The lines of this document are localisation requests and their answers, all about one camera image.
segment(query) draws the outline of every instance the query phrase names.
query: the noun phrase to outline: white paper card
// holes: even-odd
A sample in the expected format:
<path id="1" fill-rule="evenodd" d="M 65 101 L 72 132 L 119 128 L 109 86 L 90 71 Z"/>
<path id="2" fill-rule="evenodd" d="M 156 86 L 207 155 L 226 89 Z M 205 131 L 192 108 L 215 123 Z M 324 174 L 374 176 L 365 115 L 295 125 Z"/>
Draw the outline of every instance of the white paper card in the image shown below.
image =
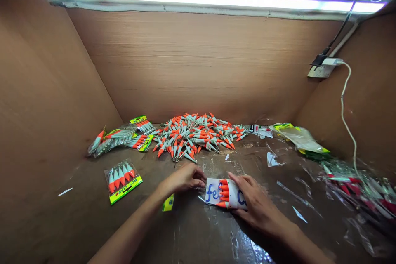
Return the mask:
<path id="1" fill-rule="evenodd" d="M 229 208 L 240 208 L 247 210 L 248 207 L 246 205 L 245 197 L 242 194 L 242 191 L 238 188 L 235 182 L 231 179 L 226 179 L 228 183 L 229 190 Z M 206 181 L 206 194 L 205 194 L 205 202 L 207 204 L 216 205 L 219 202 L 223 202 L 220 199 L 220 192 L 222 191 L 220 187 L 223 184 L 219 179 L 208 178 Z"/>

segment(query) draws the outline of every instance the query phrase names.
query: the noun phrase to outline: blue lettering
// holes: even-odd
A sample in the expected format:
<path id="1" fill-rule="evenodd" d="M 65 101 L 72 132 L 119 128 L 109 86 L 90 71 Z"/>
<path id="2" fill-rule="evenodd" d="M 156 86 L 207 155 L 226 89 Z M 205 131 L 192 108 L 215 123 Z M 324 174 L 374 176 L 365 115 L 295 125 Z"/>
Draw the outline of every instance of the blue lettering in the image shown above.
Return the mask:
<path id="1" fill-rule="evenodd" d="M 244 205 L 244 204 L 246 204 L 246 201 L 245 200 L 244 201 L 240 200 L 240 194 L 241 193 L 242 193 L 241 190 L 238 190 L 238 202 L 239 202 L 239 204 Z"/>
<path id="2" fill-rule="evenodd" d="M 207 200 L 206 203 L 208 203 L 210 201 L 210 195 L 213 195 L 213 199 L 218 199 L 219 197 L 217 196 L 217 191 L 216 190 L 211 190 L 211 188 L 213 187 L 213 185 L 209 185 L 209 188 L 207 190 Z"/>

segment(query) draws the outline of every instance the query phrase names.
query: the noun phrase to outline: brown cardboard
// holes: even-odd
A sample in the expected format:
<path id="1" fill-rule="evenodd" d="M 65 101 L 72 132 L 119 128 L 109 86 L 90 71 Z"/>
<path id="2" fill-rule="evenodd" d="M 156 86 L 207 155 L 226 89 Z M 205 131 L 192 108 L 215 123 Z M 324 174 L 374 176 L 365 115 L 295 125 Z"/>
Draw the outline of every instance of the brown cardboard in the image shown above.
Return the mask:
<path id="1" fill-rule="evenodd" d="M 69 9 L 124 121 L 214 113 L 289 121 L 315 89 L 309 63 L 340 22 Z"/>
<path id="2" fill-rule="evenodd" d="M 396 13 L 375 17 L 361 24 L 339 53 L 352 68 L 344 96 L 345 120 L 357 141 L 358 157 L 389 178 L 395 169 L 395 36 Z M 337 67 L 319 84 L 295 123 L 334 154 L 350 159 L 353 144 L 341 120 L 340 103 L 347 75 L 345 66 Z"/>
<path id="3" fill-rule="evenodd" d="M 103 126 L 121 119 L 63 8 L 0 0 L 0 60 L 5 250 L 21 222 L 45 207 L 48 191 L 72 177 Z"/>

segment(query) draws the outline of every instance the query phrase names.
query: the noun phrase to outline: human hand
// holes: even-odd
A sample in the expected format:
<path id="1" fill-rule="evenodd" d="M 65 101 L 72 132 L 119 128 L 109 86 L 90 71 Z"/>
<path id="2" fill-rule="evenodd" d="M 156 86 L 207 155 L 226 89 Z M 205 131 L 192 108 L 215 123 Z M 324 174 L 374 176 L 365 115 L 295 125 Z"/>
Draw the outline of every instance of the human hand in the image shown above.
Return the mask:
<path id="1" fill-rule="evenodd" d="M 250 175 L 236 176 L 230 172 L 228 175 L 242 191 L 247 204 L 247 211 L 238 209 L 233 211 L 234 214 L 260 232 L 278 238 L 297 227 L 280 212 L 254 178 Z"/>
<path id="2" fill-rule="evenodd" d="M 206 176 L 194 163 L 187 163 L 165 179 L 159 187 L 169 194 L 191 188 L 205 188 Z"/>

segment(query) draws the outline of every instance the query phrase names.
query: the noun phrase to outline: yellow label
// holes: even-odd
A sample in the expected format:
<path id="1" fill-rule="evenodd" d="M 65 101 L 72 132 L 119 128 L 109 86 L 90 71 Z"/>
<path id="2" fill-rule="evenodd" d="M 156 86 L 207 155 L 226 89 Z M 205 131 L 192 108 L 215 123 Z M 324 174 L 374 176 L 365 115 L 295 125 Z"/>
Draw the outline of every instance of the yellow label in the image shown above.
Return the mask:
<path id="1" fill-rule="evenodd" d="M 153 140 L 154 135 L 150 135 L 146 138 L 146 140 L 143 142 L 141 147 L 139 148 L 139 151 L 148 151 L 148 147 L 150 146 L 151 141 Z"/>
<path id="2" fill-rule="evenodd" d="M 134 123 L 141 122 L 143 120 L 147 120 L 147 117 L 145 115 L 142 115 L 141 117 L 134 118 L 133 120 L 130 120 L 130 122 L 132 124 L 134 124 Z"/>
<path id="3" fill-rule="evenodd" d="M 126 194 L 128 194 L 130 191 L 132 191 L 134 188 L 136 188 L 138 185 L 140 185 L 143 182 L 141 179 L 141 176 L 139 175 L 137 178 L 135 178 L 133 181 L 130 181 L 127 183 L 125 186 L 123 186 L 121 189 L 119 189 L 117 192 L 111 194 L 110 198 L 110 203 L 114 204 L 118 200 L 120 200 L 122 197 L 124 197 Z"/>
<path id="4" fill-rule="evenodd" d="M 171 211 L 173 206 L 173 201 L 174 201 L 174 193 L 171 196 L 169 196 L 167 200 L 165 200 L 162 211 Z"/>

